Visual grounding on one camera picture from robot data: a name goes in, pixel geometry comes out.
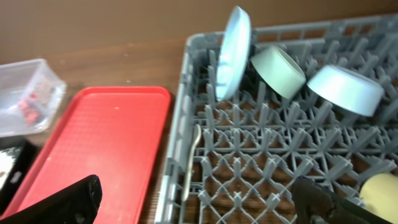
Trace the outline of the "red snack wrapper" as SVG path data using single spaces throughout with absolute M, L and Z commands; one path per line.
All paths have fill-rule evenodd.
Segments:
M 42 120 L 42 113 L 36 105 L 36 100 L 37 95 L 35 93 L 30 93 L 19 103 L 19 109 L 22 111 L 25 122 L 30 126 L 38 124 Z

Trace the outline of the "light blue plate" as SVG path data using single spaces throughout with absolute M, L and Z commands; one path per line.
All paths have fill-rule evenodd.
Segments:
M 251 19 L 235 6 L 229 17 L 221 43 L 216 69 L 216 99 L 230 99 L 239 89 L 251 46 Z

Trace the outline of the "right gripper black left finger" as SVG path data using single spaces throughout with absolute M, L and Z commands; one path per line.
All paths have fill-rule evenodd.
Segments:
M 1 224 L 92 224 L 103 191 L 97 175 L 84 179 L 1 220 Z

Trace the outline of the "yellow plastic cup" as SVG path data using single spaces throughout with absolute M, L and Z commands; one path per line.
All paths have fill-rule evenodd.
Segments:
M 390 173 L 372 176 L 361 187 L 359 197 L 367 211 L 397 223 L 397 176 Z

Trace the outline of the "green bowl with rice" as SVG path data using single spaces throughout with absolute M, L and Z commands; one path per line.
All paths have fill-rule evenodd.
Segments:
M 291 100 L 307 81 L 295 60 L 276 45 L 251 57 L 251 63 L 259 76 L 287 100 Z

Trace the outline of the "light blue bowl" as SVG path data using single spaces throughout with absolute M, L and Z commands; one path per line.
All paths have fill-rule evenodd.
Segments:
M 384 95 L 378 82 L 336 65 L 322 67 L 307 86 L 330 103 L 367 117 L 373 116 Z

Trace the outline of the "white plastic spoon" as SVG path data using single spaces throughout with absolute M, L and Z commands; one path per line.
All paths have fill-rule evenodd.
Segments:
M 188 163 L 186 169 L 186 175 L 183 185 L 183 192 L 182 192 L 182 201 L 185 202 L 189 195 L 189 188 L 190 188 L 190 181 L 192 176 L 192 169 L 193 169 L 193 158 L 195 155 L 195 149 L 197 148 L 198 143 L 201 139 L 201 127 L 199 124 L 194 126 L 193 130 L 193 137 L 192 137 L 192 144 L 190 147 L 190 152 L 188 155 Z

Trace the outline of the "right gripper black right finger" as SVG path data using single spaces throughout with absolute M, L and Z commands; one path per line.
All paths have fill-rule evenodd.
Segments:
M 305 176 L 296 178 L 292 200 L 298 224 L 311 224 L 314 215 L 329 224 L 390 224 Z

